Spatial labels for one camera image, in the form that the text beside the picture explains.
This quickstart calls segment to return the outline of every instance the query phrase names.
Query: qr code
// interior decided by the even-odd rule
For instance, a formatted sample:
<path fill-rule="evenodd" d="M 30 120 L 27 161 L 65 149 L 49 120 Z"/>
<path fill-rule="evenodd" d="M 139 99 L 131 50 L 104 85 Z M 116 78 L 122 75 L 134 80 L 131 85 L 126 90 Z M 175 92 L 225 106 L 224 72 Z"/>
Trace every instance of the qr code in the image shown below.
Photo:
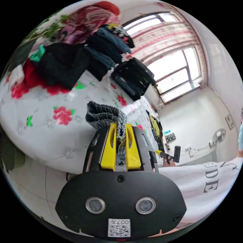
<path fill-rule="evenodd" d="M 130 237 L 131 227 L 129 219 L 112 219 L 108 222 L 108 237 Z"/>

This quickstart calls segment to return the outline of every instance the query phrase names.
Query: white t-shirt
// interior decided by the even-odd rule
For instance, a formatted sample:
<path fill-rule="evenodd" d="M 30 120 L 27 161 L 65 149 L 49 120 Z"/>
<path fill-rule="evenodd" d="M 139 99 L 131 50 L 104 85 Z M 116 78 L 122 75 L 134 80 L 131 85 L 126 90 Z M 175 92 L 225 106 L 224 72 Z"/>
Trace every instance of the white t-shirt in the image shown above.
<path fill-rule="evenodd" d="M 163 167 L 159 173 L 170 178 L 180 189 L 187 211 L 178 225 L 184 228 L 212 212 L 233 186 L 243 158 L 229 162 Z"/>

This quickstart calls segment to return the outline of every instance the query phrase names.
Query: folded clothing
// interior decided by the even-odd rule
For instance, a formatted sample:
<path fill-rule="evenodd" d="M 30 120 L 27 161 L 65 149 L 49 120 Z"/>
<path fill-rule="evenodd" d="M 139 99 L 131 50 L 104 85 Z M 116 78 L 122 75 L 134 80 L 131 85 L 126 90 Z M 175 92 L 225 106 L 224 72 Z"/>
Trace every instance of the folded clothing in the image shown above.
<path fill-rule="evenodd" d="M 92 49 L 110 57 L 115 63 L 122 63 L 122 56 L 117 51 L 117 47 L 105 39 L 97 35 L 91 35 L 87 39 L 86 44 Z"/>
<path fill-rule="evenodd" d="M 85 45 L 84 49 L 89 53 L 90 57 L 96 59 L 97 61 L 103 63 L 108 70 L 114 67 L 115 62 L 108 56 L 96 51 L 95 49 Z"/>
<path fill-rule="evenodd" d="M 98 35 L 98 36 L 103 37 L 104 39 L 110 41 L 119 50 L 121 50 L 121 53 L 131 53 L 129 46 L 127 44 L 125 44 L 121 38 L 119 38 L 116 35 L 113 35 L 106 28 L 99 28 L 98 31 L 94 33 L 94 35 Z"/>
<path fill-rule="evenodd" d="M 120 15 L 120 9 L 113 3 L 110 3 L 108 1 L 101 1 L 98 3 L 95 3 L 94 6 L 108 10 L 112 13 L 114 13 L 116 16 Z"/>
<path fill-rule="evenodd" d="M 127 116 L 121 110 L 113 106 L 101 105 L 90 101 L 87 104 L 85 119 L 95 129 L 101 129 L 104 126 L 109 126 L 111 123 L 117 123 L 117 153 L 125 153 Z"/>
<path fill-rule="evenodd" d="M 133 101 L 140 99 L 150 84 L 155 85 L 153 76 L 153 73 L 136 58 L 121 63 L 111 74 L 112 79 Z"/>
<path fill-rule="evenodd" d="M 102 78 L 103 78 L 103 77 L 107 74 L 107 72 L 108 72 L 107 67 L 106 67 L 103 63 L 97 61 L 97 60 L 94 59 L 94 58 L 91 58 L 90 63 L 89 63 L 89 65 L 88 65 L 88 67 L 87 67 L 87 70 L 88 70 L 94 77 L 96 77 L 99 81 L 101 81 Z"/>
<path fill-rule="evenodd" d="M 46 47 L 36 72 L 47 85 L 59 84 L 72 90 L 89 62 L 90 57 L 82 46 L 55 43 Z"/>
<path fill-rule="evenodd" d="M 72 67 L 77 52 L 84 44 L 70 45 L 66 43 L 53 43 L 45 47 L 46 52 L 52 53 L 58 62 L 67 67 Z"/>
<path fill-rule="evenodd" d="M 45 48 L 43 45 L 39 46 L 39 50 L 30 56 L 30 60 L 33 62 L 39 62 L 45 53 Z"/>
<path fill-rule="evenodd" d="M 105 28 L 113 35 L 120 37 L 123 40 L 123 42 L 127 44 L 130 48 L 135 47 L 132 38 L 121 25 L 117 23 L 109 23 L 101 25 L 100 28 Z"/>
<path fill-rule="evenodd" d="M 36 73 L 35 65 L 29 58 L 23 65 L 23 72 L 25 74 L 23 82 L 28 88 L 34 88 L 44 84 L 43 78 Z"/>
<path fill-rule="evenodd" d="M 59 41 L 69 44 L 84 43 L 101 25 L 110 22 L 120 23 L 120 19 L 109 10 L 92 5 L 85 6 L 68 15 L 68 19 L 64 21 L 65 27 L 59 32 Z"/>
<path fill-rule="evenodd" d="M 24 80 L 24 72 L 22 65 L 18 65 L 11 73 L 9 77 L 9 89 L 11 89 L 15 84 L 20 84 Z"/>

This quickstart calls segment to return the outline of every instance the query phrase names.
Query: floral bedsheet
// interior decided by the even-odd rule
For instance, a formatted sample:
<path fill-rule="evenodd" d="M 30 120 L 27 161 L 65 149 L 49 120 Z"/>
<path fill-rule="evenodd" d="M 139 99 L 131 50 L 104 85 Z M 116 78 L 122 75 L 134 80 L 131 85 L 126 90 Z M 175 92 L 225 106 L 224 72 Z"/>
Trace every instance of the floral bedsheet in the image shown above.
<path fill-rule="evenodd" d="M 88 71 L 67 91 L 58 86 L 13 88 L 8 78 L 0 83 L 0 123 L 13 143 L 31 158 L 64 172 L 82 172 L 87 147 L 96 130 L 85 121 L 86 104 L 116 106 L 128 117 L 127 123 L 143 129 L 158 149 L 146 113 L 156 113 L 143 96 L 133 102 L 110 78 L 99 82 Z"/>

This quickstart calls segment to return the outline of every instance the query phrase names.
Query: white wall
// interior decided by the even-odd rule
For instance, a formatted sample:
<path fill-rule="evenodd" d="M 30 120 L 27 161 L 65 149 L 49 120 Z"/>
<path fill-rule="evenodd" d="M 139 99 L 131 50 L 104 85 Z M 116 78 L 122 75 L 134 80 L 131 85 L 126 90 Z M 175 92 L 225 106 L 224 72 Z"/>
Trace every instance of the white wall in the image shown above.
<path fill-rule="evenodd" d="M 176 140 L 169 143 L 172 154 L 176 145 L 181 146 L 181 163 L 210 154 L 212 149 L 208 147 L 190 158 L 185 148 L 188 145 L 195 149 L 207 146 L 219 128 L 226 130 L 226 138 L 217 145 L 218 162 L 236 157 L 238 133 L 236 128 L 229 130 L 225 120 L 228 113 L 223 102 L 209 87 L 195 90 L 158 111 L 164 131 L 171 130 L 176 136 Z"/>
<path fill-rule="evenodd" d="M 209 64 L 208 85 L 225 103 L 239 131 L 240 110 L 243 106 L 243 82 L 234 61 L 219 39 L 205 25 L 183 10 L 178 10 L 198 32 Z"/>

